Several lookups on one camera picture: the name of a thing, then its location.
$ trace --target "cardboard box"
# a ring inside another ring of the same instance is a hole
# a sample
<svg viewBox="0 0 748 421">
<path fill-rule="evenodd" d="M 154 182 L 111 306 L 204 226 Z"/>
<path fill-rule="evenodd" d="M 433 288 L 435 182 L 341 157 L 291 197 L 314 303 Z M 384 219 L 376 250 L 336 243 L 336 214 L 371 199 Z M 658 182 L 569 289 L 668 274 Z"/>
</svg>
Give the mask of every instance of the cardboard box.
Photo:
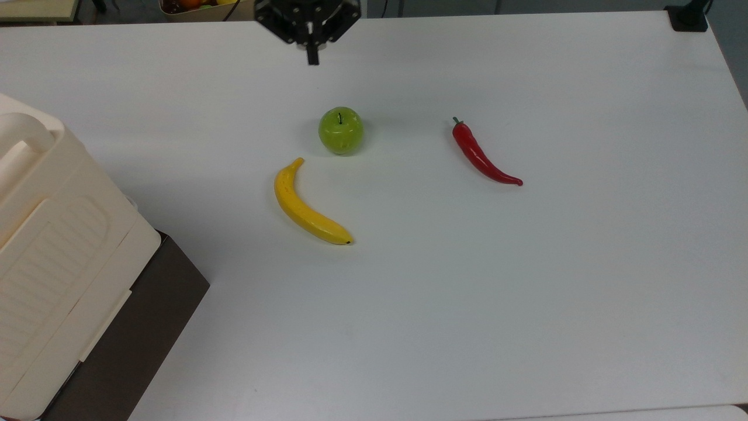
<svg viewBox="0 0 748 421">
<path fill-rule="evenodd" d="M 132 294 L 42 415 L 42 421 L 126 421 L 209 284 L 169 236 Z"/>
</svg>

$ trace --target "black cable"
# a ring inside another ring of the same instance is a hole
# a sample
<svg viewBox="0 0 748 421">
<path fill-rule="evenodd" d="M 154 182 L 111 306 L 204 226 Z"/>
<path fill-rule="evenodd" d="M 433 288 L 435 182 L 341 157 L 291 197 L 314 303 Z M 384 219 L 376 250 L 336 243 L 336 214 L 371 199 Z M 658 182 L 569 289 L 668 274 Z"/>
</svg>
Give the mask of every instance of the black cable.
<svg viewBox="0 0 748 421">
<path fill-rule="evenodd" d="M 224 22 L 226 22 L 226 21 L 227 21 L 227 20 L 228 20 L 228 19 L 229 19 L 229 18 L 231 17 L 231 14 L 232 14 L 232 13 L 234 12 L 234 10 L 236 9 L 236 6 L 239 6 L 239 2 L 240 2 L 240 1 L 241 1 L 241 0 L 236 0 L 236 1 L 234 2 L 234 6 L 231 6 L 231 10 L 229 10 L 229 13 L 228 13 L 228 14 L 226 15 L 226 17 L 224 18 L 224 20 L 223 20 Z"/>
</svg>

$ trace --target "toy fruit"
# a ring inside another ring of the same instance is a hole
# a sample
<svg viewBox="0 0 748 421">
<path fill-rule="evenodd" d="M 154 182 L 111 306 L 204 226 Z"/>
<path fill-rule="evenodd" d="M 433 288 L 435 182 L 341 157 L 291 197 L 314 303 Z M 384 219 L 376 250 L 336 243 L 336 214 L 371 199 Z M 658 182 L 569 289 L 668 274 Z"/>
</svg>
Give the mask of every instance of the toy fruit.
<svg viewBox="0 0 748 421">
<path fill-rule="evenodd" d="M 364 139 L 364 123 L 348 107 L 333 108 L 319 121 L 319 139 L 334 154 L 353 152 Z"/>
<path fill-rule="evenodd" d="M 353 237 L 339 223 L 310 208 L 296 194 L 294 181 L 296 171 L 304 158 L 295 161 L 275 176 L 275 198 L 283 212 L 303 229 L 333 244 L 350 244 Z"/>
</svg>

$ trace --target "plastic vegetable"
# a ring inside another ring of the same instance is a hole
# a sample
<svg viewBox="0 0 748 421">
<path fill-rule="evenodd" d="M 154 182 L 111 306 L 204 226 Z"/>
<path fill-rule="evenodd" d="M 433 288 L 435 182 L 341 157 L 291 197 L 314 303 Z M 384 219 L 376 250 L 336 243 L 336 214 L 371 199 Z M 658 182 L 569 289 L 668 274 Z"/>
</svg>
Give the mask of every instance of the plastic vegetable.
<svg viewBox="0 0 748 421">
<path fill-rule="evenodd" d="M 478 171 L 499 183 L 517 184 L 518 186 L 522 185 L 522 180 L 519 178 L 504 174 L 501 170 L 496 168 L 496 166 L 494 166 L 494 164 L 492 164 L 483 153 L 483 149 L 478 146 L 478 141 L 473 137 L 473 132 L 470 131 L 470 128 L 465 123 L 458 120 L 457 117 L 453 118 L 455 119 L 456 124 L 452 129 L 452 136 L 454 136 L 457 145 L 462 149 L 462 153 L 465 154 L 465 156 L 470 160 L 470 163 L 472 163 Z"/>
</svg>

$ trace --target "banana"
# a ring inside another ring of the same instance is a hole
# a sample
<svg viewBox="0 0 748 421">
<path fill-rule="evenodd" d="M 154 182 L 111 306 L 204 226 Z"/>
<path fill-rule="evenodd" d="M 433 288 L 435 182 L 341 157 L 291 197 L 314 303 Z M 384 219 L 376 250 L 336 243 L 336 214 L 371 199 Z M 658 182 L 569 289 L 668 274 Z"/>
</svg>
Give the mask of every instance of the banana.
<svg viewBox="0 0 748 421">
<path fill-rule="evenodd" d="M 353 237 L 339 223 L 310 208 L 296 194 L 294 180 L 296 171 L 304 158 L 297 158 L 293 163 L 278 172 L 275 176 L 275 198 L 283 212 L 293 222 L 310 233 L 333 244 L 350 244 Z"/>
</svg>

